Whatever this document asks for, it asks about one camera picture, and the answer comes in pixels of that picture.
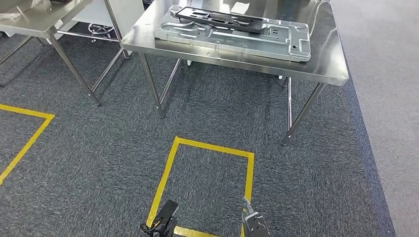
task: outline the table top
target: table top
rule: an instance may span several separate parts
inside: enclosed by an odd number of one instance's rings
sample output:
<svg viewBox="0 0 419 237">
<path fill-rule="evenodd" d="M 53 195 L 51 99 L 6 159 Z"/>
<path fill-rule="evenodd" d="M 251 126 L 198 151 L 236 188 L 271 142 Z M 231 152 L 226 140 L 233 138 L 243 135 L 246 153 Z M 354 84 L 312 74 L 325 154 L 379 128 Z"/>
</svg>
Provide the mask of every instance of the table top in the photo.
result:
<svg viewBox="0 0 419 237">
<path fill-rule="evenodd" d="M 54 28 L 57 22 L 61 21 L 59 25 L 67 24 L 91 2 L 92 0 L 72 0 L 67 4 L 52 2 L 51 11 L 36 6 L 15 19 L 0 20 L 0 31 L 46 38 L 47 31 Z"/>
<path fill-rule="evenodd" d="M 153 31 L 172 5 L 230 13 L 236 0 L 155 0 L 123 38 L 124 49 L 240 68 L 332 85 L 348 80 L 348 69 L 329 0 L 240 0 L 246 15 L 305 23 L 311 36 L 311 59 L 291 62 L 215 48 L 155 39 Z"/>
</svg>

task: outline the yellow floor marking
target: yellow floor marking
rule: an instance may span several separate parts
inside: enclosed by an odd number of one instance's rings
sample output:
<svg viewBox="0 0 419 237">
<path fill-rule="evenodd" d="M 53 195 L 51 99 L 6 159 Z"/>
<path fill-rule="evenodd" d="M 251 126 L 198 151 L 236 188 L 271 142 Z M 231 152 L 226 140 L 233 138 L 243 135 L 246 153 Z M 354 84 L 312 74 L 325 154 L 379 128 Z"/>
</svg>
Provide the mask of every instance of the yellow floor marking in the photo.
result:
<svg viewBox="0 0 419 237">
<path fill-rule="evenodd" d="M 202 149 L 212 150 L 216 152 L 223 152 L 232 155 L 237 155 L 241 157 L 246 157 L 248 159 L 248 165 L 246 170 L 246 183 L 245 183 L 245 198 L 251 200 L 251 187 L 253 183 L 253 165 L 254 165 L 254 154 L 251 152 L 240 151 L 232 148 L 221 147 L 217 145 L 207 144 L 203 142 L 192 141 L 184 138 L 175 137 L 171 150 L 169 152 L 168 160 L 166 162 L 165 169 L 163 171 L 162 178 L 157 187 L 156 194 L 154 196 L 153 202 L 151 204 L 150 213 L 147 218 L 147 225 L 151 226 L 153 223 L 154 217 L 157 215 L 157 209 L 159 208 L 160 201 L 162 199 L 163 191 L 165 190 L 166 182 L 169 177 L 171 166 L 173 165 L 174 156 L 176 154 L 179 144 L 184 144 L 188 146 L 198 147 Z M 176 235 L 186 236 L 186 237 L 217 237 L 207 233 L 190 230 L 183 227 L 176 227 L 174 229 Z M 244 237 L 243 226 L 241 227 L 241 237 Z"/>
<path fill-rule="evenodd" d="M 45 113 L 41 113 L 41 112 L 37 112 L 37 111 L 32 111 L 32 110 L 27 110 L 27 109 L 21 109 L 21 108 L 7 106 L 7 105 L 2 105 L 2 104 L 0 104 L 0 110 L 14 112 L 14 113 L 18 113 L 18 114 L 36 116 L 36 117 L 40 117 L 40 118 L 44 118 L 45 119 L 45 121 L 37 129 L 37 131 L 32 135 L 32 137 L 25 144 L 25 146 L 22 148 L 22 150 L 19 151 L 19 153 L 17 154 L 17 156 L 6 167 L 6 169 L 3 171 L 3 173 L 0 174 L 0 186 L 1 186 L 3 184 L 3 180 L 12 171 L 12 169 L 20 161 L 20 159 L 23 157 L 23 155 L 29 150 L 29 148 L 36 141 L 36 139 L 39 137 L 39 135 L 43 132 L 43 130 L 46 128 L 46 126 L 48 126 L 49 122 L 51 122 L 51 120 L 54 118 L 54 115 L 45 114 Z"/>
</svg>

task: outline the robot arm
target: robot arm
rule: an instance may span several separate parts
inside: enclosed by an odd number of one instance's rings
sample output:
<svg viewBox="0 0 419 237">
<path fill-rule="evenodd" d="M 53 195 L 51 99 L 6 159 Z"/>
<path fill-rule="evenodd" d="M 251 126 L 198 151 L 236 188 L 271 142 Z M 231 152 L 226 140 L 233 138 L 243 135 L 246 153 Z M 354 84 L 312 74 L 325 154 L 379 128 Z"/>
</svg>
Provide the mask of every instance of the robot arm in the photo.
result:
<svg viewBox="0 0 419 237">
<path fill-rule="evenodd" d="M 242 212 L 242 224 L 245 232 L 245 237 L 270 237 L 268 227 L 263 215 L 257 211 L 253 211 L 249 201 L 243 198 L 245 210 Z M 140 228 L 150 237 L 173 237 L 174 228 L 177 220 L 174 217 L 178 205 L 172 200 L 168 200 L 162 209 L 157 213 L 151 227 L 146 224 L 141 224 Z"/>
</svg>

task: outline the black plastic part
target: black plastic part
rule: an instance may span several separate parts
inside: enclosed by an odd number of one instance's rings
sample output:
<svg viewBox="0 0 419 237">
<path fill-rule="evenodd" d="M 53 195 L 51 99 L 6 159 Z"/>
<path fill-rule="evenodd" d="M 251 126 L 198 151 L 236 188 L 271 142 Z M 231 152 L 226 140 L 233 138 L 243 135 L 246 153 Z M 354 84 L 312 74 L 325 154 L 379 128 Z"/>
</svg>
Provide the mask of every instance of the black plastic part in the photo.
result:
<svg viewBox="0 0 419 237">
<path fill-rule="evenodd" d="M 158 236 L 161 237 L 172 237 L 177 224 L 177 220 L 173 218 L 173 215 L 177 208 L 178 204 L 176 202 L 168 200 L 157 213 L 151 227 L 142 224 L 141 229 L 151 237 L 154 236 L 154 233 L 159 233 Z"/>
<path fill-rule="evenodd" d="M 261 34 L 263 18 L 226 14 L 218 11 L 209 11 L 193 7 L 184 7 L 175 16 L 192 20 L 198 23 L 226 27 L 237 31 Z"/>
</svg>

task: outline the metal panel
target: metal panel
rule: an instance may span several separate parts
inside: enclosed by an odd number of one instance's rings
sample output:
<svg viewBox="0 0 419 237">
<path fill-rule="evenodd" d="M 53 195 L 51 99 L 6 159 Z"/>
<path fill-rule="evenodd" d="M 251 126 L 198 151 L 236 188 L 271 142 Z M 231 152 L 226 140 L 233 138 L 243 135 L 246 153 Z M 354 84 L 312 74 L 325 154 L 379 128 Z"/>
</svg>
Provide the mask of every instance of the metal panel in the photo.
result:
<svg viewBox="0 0 419 237">
<path fill-rule="evenodd" d="M 178 19 L 175 13 L 179 10 L 178 5 L 169 9 L 160 27 L 153 32 L 154 37 L 296 62 L 305 62 L 311 57 L 306 24 L 262 18 L 262 34 L 254 34 Z"/>
</svg>

